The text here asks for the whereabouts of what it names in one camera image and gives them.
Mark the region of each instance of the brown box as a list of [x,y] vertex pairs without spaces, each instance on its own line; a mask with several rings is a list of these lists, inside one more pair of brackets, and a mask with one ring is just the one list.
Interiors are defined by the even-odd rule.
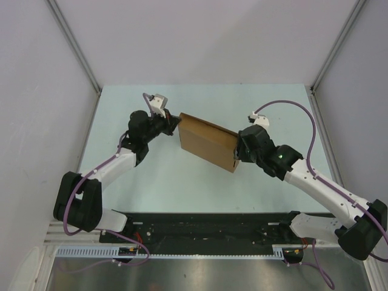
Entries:
[[232,173],[236,170],[239,161],[233,156],[237,133],[185,113],[179,117],[182,149]]

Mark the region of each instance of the white tabletop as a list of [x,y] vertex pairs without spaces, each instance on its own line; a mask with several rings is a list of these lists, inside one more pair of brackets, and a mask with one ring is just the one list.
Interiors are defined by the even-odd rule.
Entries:
[[[114,154],[131,112],[148,111],[142,93],[168,97],[173,115],[181,112],[233,131],[248,127],[247,116],[259,106],[289,99],[310,108],[305,88],[295,85],[131,85],[105,86],[92,125],[81,170],[90,170]],[[270,120],[275,145],[288,144],[306,156],[312,128],[307,115],[289,104],[261,112]],[[160,135],[136,168],[103,193],[104,207],[125,212],[326,212],[311,197],[254,164],[240,163],[229,173],[185,150],[175,135]],[[330,176],[319,137],[312,164]]]

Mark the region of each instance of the table surface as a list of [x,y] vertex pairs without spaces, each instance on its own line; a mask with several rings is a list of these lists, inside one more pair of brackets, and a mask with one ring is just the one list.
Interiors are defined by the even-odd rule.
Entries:
[[[166,108],[205,119],[233,131],[248,127],[247,116],[261,105],[288,99],[310,108],[301,84],[280,85],[130,85],[105,86],[87,141],[81,171],[114,154],[127,130],[131,112],[147,110],[142,93],[168,97]],[[306,156],[312,135],[307,115],[289,104],[275,104],[261,114],[270,120],[269,134],[277,145],[288,144]],[[234,173],[180,147],[179,133],[160,135],[149,154],[103,193],[104,207],[123,212],[326,212],[301,190],[267,176],[253,164],[240,163]],[[319,136],[312,164],[330,177]]]

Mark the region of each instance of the metal floor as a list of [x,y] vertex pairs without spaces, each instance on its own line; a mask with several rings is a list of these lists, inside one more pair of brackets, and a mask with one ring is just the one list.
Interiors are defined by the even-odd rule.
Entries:
[[[371,290],[364,265],[340,249],[318,249],[324,270],[336,290]],[[55,265],[75,270],[98,259],[56,258]],[[308,249],[305,262],[314,262]],[[251,259],[152,259],[138,267],[101,264],[76,274],[53,268],[47,291],[146,290],[330,290],[319,272],[308,266],[287,267],[282,261]]]

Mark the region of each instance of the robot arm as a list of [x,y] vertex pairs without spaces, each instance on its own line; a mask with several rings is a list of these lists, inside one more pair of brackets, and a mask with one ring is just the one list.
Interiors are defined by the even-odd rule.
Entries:
[[[311,173],[302,154],[288,145],[274,145],[266,130],[269,122],[265,116],[252,113],[249,121],[253,125],[238,133],[235,159],[257,164],[266,174],[306,192],[334,215],[334,218],[323,218],[291,212],[280,223],[284,235],[292,232],[300,238],[318,238],[338,243],[354,258],[366,259],[382,234],[356,204],[372,214],[384,230],[387,225],[387,206],[379,200],[370,203],[357,197],[314,168],[315,173]],[[335,186],[355,203],[349,202],[320,180]]]
[[[127,217],[103,208],[102,193],[115,179],[142,162],[151,140],[160,133],[173,135],[180,118],[170,114],[165,108],[166,103],[164,96],[150,96],[151,116],[141,110],[130,115],[128,130],[121,136],[114,156],[91,171],[68,172],[63,176],[54,207],[56,219],[64,220],[67,204],[72,200],[67,214],[68,224],[86,232],[94,229],[123,230]],[[75,194],[83,194],[82,199]]]

